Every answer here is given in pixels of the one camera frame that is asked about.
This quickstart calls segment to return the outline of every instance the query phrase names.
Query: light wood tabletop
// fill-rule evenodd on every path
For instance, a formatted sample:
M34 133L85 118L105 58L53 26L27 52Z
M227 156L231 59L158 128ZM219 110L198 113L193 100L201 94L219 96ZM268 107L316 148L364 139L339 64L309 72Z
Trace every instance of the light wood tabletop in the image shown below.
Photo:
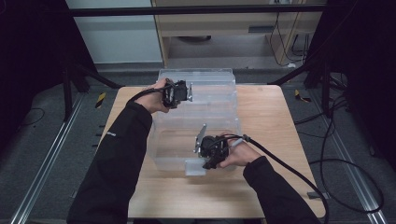
M142 90L119 90L104 133L125 107ZM282 90L278 86L236 85L242 133L259 142L282 161L315 184ZM298 176L269 159L275 170L300 193L317 217L325 214L321 200L308 199L313 191ZM147 155L128 217L159 218L259 218L264 217L256 192L243 177L243 167L233 171L208 171L204 176L159 171Z

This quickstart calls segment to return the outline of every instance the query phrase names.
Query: hand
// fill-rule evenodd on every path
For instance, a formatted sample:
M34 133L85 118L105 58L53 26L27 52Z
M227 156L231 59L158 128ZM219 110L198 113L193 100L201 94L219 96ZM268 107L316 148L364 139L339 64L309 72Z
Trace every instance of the hand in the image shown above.
M229 139L227 141L228 146L231 146L236 139ZM255 161L259 158L261 154L250 147L246 142L241 142L235 147L230 148L230 154L225 159L218 164L218 167L225 168L229 165L246 166L248 163Z
M157 83L147 86L143 90L159 89L164 87L165 84L166 84L166 78L163 78L159 80ZM135 102L145 107L150 114L155 113L157 111L162 111L163 113L169 112L169 108L163 105L163 93L161 91L143 95L139 97L137 100L135 100Z

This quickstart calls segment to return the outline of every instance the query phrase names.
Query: black sleeve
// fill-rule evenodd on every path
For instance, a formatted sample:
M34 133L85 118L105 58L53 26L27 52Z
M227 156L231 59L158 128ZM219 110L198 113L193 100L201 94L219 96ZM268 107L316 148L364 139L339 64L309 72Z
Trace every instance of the black sleeve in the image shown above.
M244 177L257 192L268 224L320 223L300 194L264 156L246 166Z
M67 223L126 223L152 116L128 102L109 128L70 207Z

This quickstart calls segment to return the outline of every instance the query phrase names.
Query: floor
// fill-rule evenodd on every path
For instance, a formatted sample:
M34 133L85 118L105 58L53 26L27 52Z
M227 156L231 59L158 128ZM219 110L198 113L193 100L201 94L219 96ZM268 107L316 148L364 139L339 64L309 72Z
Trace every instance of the floor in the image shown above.
M290 57L301 59L298 49L304 45L297 41L295 52L290 51ZM270 46L263 35L252 36L212 36L210 40L199 38L173 38L169 53L167 68L232 68L237 83L265 84L286 75L292 68L279 66L272 56ZM347 84L345 78L334 74ZM115 82L125 85L147 85L156 80L158 71L133 71L122 74L103 74ZM87 94L73 90L73 99L81 100L80 112L67 133L60 150L52 156L54 160L49 165L45 180L35 195L32 204L25 207L28 223L64 223L68 207L73 201L74 193L78 189L92 156L99 142L100 134L106 123L112 102L117 94L116 90L104 86L93 79L89 79L92 87ZM302 85L304 74L295 77L282 86L285 98L290 108L293 120L303 120L320 112L320 87L306 90ZM299 90L303 98L296 98L295 90ZM22 204L26 193L35 183L35 175L40 171L43 161L48 157L49 149L59 130L62 129L64 106L62 86L41 92L34 99L33 109L25 120L25 125L9 145L9 153L0 160L0 223L8 223ZM101 108L94 107L98 95L106 93ZM333 99L340 96L340 91L332 91ZM381 213L365 215L353 212L340 205L334 199L329 200L331 223L396 223L396 175L382 158L372 157L369 153L364 136L359 125L348 112L347 105L337 109L334 113L335 132L327 139L326 156L329 158L343 158L347 154L365 171L375 178L377 185L385 195L385 205ZM305 154L309 161L319 158L323 137L327 131L329 120L324 117L312 119L309 122L297 124ZM338 199L351 206L363 208L361 189L366 186L354 184L350 177L356 171L350 171L343 164L325 164L326 183L331 192L335 192ZM323 189L318 166L312 164L312 172L320 189ZM375 187L363 177L367 184L369 202L379 202ZM187 224L190 219L163 219L163 224ZM241 220L199 220L200 223L240 223Z

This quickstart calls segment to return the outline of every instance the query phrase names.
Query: clear plastic box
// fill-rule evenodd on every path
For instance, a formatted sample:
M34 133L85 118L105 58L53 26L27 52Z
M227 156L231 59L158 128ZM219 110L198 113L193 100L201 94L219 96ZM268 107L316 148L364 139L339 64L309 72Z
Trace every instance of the clear plastic box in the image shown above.
M184 101L169 113L156 113L148 137L148 154L157 168L205 175L205 159L194 153L195 138L228 131L240 134L235 77L232 69L162 69L158 79L192 83L192 102Z

